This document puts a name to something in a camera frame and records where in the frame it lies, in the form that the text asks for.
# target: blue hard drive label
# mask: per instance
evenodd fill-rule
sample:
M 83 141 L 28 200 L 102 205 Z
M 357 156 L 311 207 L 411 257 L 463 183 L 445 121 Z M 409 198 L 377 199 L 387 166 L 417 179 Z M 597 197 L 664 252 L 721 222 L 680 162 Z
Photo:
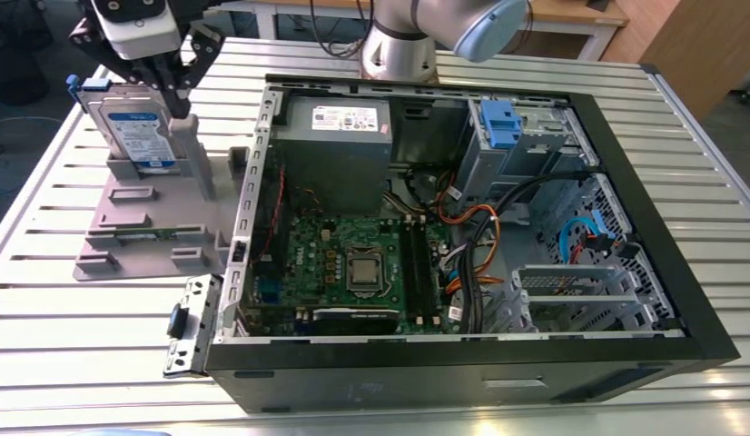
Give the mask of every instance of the blue hard drive label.
M 176 157 L 167 138 L 160 135 L 162 121 L 152 113 L 108 114 L 112 131 L 130 159 L 139 166 L 162 172 Z

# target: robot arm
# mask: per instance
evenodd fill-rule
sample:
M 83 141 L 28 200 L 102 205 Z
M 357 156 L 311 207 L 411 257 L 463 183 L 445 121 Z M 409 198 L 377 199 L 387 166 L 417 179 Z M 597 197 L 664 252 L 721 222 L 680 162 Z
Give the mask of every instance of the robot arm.
M 72 43 L 130 83 L 164 96 L 172 116 L 191 111 L 190 91 L 203 80 L 225 43 L 212 26 L 192 25 L 222 0 L 79 0 L 84 19 Z M 184 63 L 180 47 L 191 35 L 195 59 Z
M 210 7 L 233 0 L 79 0 L 86 18 L 72 43 L 127 82 L 159 90 L 175 118 L 191 111 L 190 92 L 225 43 L 212 26 L 192 25 Z M 473 62 L 491 58 L 518 31 L 527 0 L 377 0 L 375 28 L 362 48 L 363 75 L 430 81 L 435 42 Z M 180 47 L 191 35 L 195 59 Z
M 375 79 L 430 81 L 435 41 L 471 62 L 494 57 L 518 32 L 527 0 L 377 0 L 362 69 Z

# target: power supply label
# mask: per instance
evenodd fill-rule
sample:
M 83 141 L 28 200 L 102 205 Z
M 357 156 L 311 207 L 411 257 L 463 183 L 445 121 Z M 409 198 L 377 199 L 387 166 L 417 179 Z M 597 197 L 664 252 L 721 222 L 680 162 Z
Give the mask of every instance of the power supply label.
M 167 138 L 159 134 L 162 121 L 152 113 L 108 114 L 119 144 L 130 159 L 146 168 L 163 169 L 176 162 Z
M 313 130 L 379 132 L 377 108 L 317 106 L 313 109 Z

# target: metal table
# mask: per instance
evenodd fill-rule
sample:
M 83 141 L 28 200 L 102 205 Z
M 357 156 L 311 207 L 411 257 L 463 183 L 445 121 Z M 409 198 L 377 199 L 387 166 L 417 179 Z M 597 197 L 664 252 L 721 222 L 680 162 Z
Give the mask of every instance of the metal table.
M 74 258 L 108 177 L 76 107 L 0 226 L 0 431 L 167 428 L 222 434 L 750 433 L 750 192 L 668 84 L 636 65 L 441 54 L 445 83 L 594 94 L 736 339 L 742 359 L 591 406 L 249 418 L 208 380 L 162 377 L 184 278 L 79 283 Z M 191 96 L 211 154 L 249 145 L 266 73 L 357 76 L 315 44 L 231 39 Z

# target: open computer tower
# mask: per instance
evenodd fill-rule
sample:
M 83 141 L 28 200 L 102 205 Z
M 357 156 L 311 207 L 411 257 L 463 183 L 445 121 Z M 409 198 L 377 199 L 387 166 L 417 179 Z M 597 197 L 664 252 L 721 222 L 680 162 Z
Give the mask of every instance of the open computer tower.
M 242 184 L 164 374 L 249 412 L 603 401 L 738 357 L 590 95 L 270 76 Z

